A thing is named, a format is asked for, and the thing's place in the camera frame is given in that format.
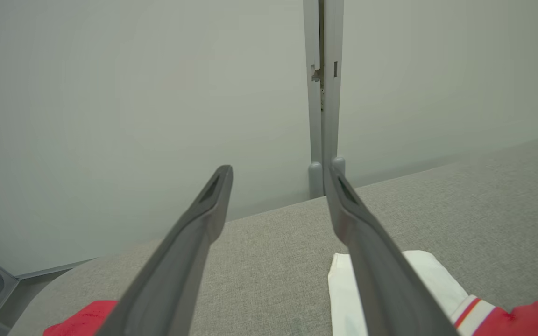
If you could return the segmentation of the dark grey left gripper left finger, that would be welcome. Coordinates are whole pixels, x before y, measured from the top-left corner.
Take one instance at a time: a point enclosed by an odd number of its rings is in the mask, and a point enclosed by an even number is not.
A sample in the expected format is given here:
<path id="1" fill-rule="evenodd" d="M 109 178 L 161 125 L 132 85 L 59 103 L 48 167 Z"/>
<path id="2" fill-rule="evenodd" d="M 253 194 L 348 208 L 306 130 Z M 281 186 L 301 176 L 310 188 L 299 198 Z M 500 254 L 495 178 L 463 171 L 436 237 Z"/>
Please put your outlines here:
<path id="1" fill-rule="evenodd" d="M 205 262 L 226 223 L 230 165 L 217 168 L 124 292 L 99 336 L 187 336 Z"/>

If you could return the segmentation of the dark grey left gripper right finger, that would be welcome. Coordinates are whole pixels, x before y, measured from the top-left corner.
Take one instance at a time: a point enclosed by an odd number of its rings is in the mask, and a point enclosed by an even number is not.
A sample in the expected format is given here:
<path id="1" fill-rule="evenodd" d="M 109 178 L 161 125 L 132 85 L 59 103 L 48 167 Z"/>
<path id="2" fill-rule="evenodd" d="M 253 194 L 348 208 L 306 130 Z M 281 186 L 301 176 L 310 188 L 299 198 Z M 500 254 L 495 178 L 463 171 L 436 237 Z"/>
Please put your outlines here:
<path id="1" fill-rule="evenodd" d="M 367 209 L 331 166 L 326 197 L 337 238 L 348 248 L 370 336 L 456 336 L 450 319 Z"/>

